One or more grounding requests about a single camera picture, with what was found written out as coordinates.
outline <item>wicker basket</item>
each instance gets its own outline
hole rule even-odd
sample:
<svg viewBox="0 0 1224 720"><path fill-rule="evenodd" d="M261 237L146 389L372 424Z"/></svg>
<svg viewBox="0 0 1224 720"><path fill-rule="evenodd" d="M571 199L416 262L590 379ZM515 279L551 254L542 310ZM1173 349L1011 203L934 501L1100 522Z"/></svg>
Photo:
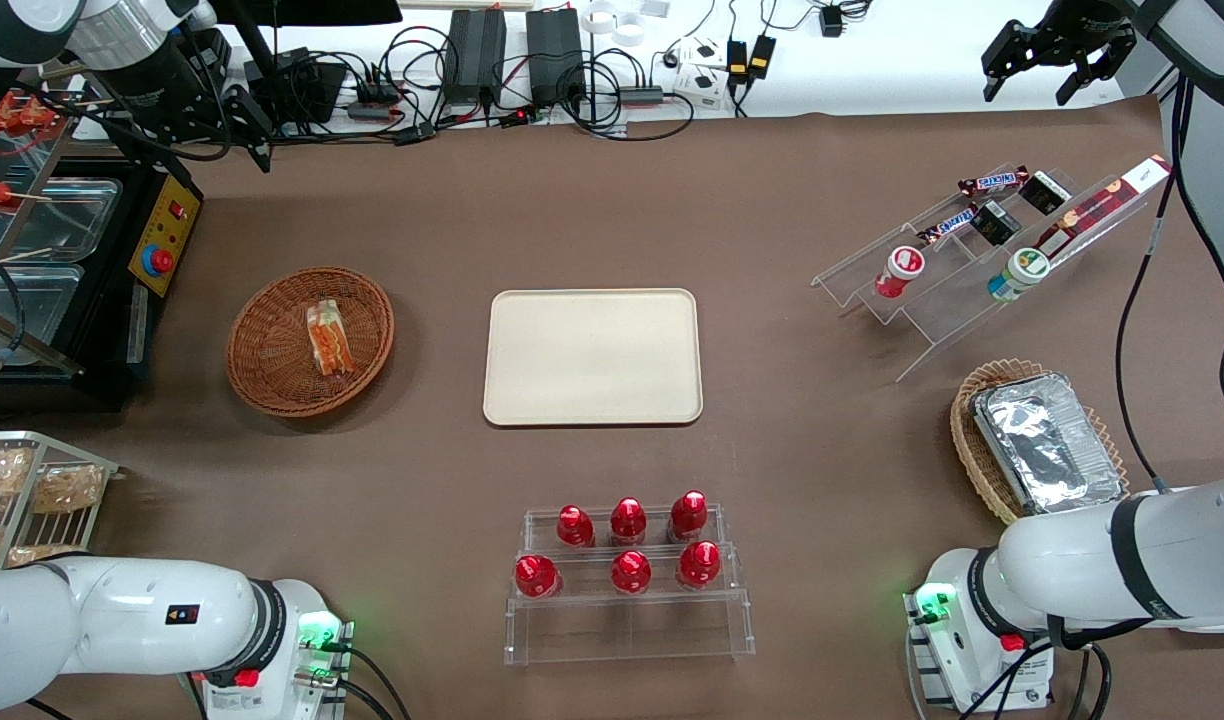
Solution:
<svg viewBox="0 0 1224 720"><path fill-rule="evenodd" d="M958 387L958 396L953 398L953 404L950 407L950 433L953 436L953 448L958 452L958 459L967 468L968 479L972 479L972 486L977 489L977 495L987 502L990 512L999 516L999 519L1004 520L1006 525L1023 516L1024 511L1016 501L1011 484L999 468L999 460L995 460L995 454L987 444L987 438L980 436L980 429L977 427L977 421L972 418L968 400L972 400L972 396L982 389L1032 378L1042 372L1042 365L1028 360L987 362L968 375L968 378ZM1092 422L1097 437L1102 438L1102 443L1110 452L1110 460L1114 460L1114 467L1119 470L1120 482L1127 487L1129 474L1122 469L1119 451L1114 447L1114 441L1110 440L1105 424L1097 418L1091 407L1083 407L1083 411L1088 414L1088 421Z"/></svg>
<svg viewBox="0 0 1224 720"><path fill-rule="evenodd" d="M355 372L324 375L315 365L305 310L337 300ZM344 268L306 268L272 282L247 301L225 347L234 392L261 413L308 418L337 409L373 381L394 345L386 291Z"/></svg>

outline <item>white table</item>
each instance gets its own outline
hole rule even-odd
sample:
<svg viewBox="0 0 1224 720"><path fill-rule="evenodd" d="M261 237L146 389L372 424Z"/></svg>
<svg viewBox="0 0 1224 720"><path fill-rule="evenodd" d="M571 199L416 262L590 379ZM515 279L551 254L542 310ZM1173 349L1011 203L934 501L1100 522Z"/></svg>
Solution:
<svg viewBox="0 0 1224 720"><path fill-rule="evenodd" d="M638 0L616 0L623 9L638 9ZM772 1L766 1L771 9ZM539 6L551 6L557 0L537 0ZM589 0L572 5L584 9ZM1056 88L1069 77L1072 69L1032 69L1005 83L994 102L982 97L984 76L980 55L990 45L1000 28L1009 20L1037 23L1047 9L1048 0L874 0L863 22L849 22L845 36L823 38L816 17L809 17L798 31L769 31L777 40L767 78L755 83L748 99L745 113L753 118L792 118L804 113L832 115L869 115L901 113L960 113L984 110L1047 110L1055 109ZM652 54L666 49L671 42L695 27L705 15L709 0L673 0L668 18L647 18L647 38L639 47L629 47L627 53L639 58L644 65ZM759 20L759 0L734 0L737 13L736 38L753 47L754 38L763 28ZM778 0L774 23L793 24L808 10L804 0ZM370 61L389 45L390 38L401 28L432 26L447 31L449 10L412 9L403 13L405 22L390 26L306 28L284 27L279 29L279 49L310 47L311 50L355 53ZM510 28L506 40L507 58L528 53L525 20L521 12L506 13ZM711 18L696 36L716 37L725 40L731 27L727 0L717 0ZM247 59L237 32L223 27L225 37L234 45L233 78L241 77L242 60ZM274 45L273 28L263 28L266 42ZM422 37L438 45L442 38L433 32L408 33L405 37ZM589 47L589 36L583 33ZM616 47L612 36L595 36L594 49ZM422 47L401 47L390 56L395 70L420 54ZM607 58L616 69L621 82L632 84L629 64L624 59ZM513 67L504 65L503 73ZM433 59L415 65L410 77L424 84L435 81ZM654 82L671 91L674 70L657 65ZM526 65L510 87L528 96ZM341 102L353 99L353 92L343 92ZM1121 100L1122 92L1115 82L1094 82L1078 92L1066 108L1087 108L1104 102ZM520 105L521 97L504 92L503 104ZM421 97L421 107L427 111L433 105L433 94ZM337 111L338 118L328 127L338 132L366 131L375 124L353 122ZM635 109L625 114L629 120L685 118L685 107L679 102L667 102L656 109ZM731 118L731 110L698 111L698 118ZM568 122L562 111L556 110L552 122ZM82 132L83 137L91 133Z"/></svg>

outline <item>yellow control panel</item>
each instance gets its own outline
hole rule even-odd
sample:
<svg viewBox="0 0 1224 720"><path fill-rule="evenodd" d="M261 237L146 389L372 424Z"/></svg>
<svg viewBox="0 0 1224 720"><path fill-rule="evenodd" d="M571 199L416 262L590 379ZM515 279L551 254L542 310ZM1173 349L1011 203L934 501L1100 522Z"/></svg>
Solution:
<svg viewBox="0 0 1224 720"><path fill-rule="evenodd" d="M177 262L198 214L200 200L176 178L168 176L141 233L141 242L129 261L129 272L159 298L168 295L168 283L177 272Z"/></svg>

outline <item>brown tabletop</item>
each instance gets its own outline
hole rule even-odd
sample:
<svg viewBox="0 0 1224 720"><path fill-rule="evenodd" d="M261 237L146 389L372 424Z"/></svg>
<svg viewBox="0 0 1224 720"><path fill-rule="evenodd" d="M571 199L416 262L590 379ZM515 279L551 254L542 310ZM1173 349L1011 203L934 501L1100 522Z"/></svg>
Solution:
<svg viewBox="0 0 1224 720"><path fill-rule="evenodd" d="M900 593L940 552L993 544L947 404L977 365L1061 370L1147 486L1115 408L1114 329L1151 229L1138 214L1072 269L896 384L909 332L840 315L812 278L1001 163L1081 182L1162 149L1153 100L1092 110L696 122L663 142L572 129L448 132L394 149L279 149L195 168L208 202L120 419L39 419L131 471L94 550L300 578L359 621L417 720L913 718ZM225 381L234 315L267 282L344 264L390 293L397 349L327 420L282 422ZM481 415L490 302L512 288L684 287L704 414L679 429L493 429ZM1224 478L1224 296L1175 211L1129 327L1133 420L1174 484ZM749 578L758 655L502 665L528 507L722 502ZM1224 637L1106 643L1109 719L1224 719ZM1073 656L1059 659L1064 718ZM379 686L362 671L373 692ZM195 714L173 678L59 680L77 719ZM361 718L366 710L351 708ZM26 708L4 716L32 716ZM950 718L935 711L934 718Z"/></svg>

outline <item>green led light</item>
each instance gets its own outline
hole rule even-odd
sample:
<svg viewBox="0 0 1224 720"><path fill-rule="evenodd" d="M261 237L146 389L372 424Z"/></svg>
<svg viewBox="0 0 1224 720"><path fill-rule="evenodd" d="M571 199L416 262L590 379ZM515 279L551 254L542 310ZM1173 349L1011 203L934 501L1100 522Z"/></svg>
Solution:
<svg viewBox="0 0 1224 720"><path fill-rule="evenodd" d="M939 618L949 618L950 610L945 607L953 600L953 585L947 583L928 583L914 591L914 601L924 613L931 612Z"/></svg>
<svg viewBox="0 0 1224 720"><path fill-rule="evenodd" d="M341 633L341 621L327 610L306 612L297 623L297 638L306 647L323 647L324 643L337 640L339 633Z"/></svg>

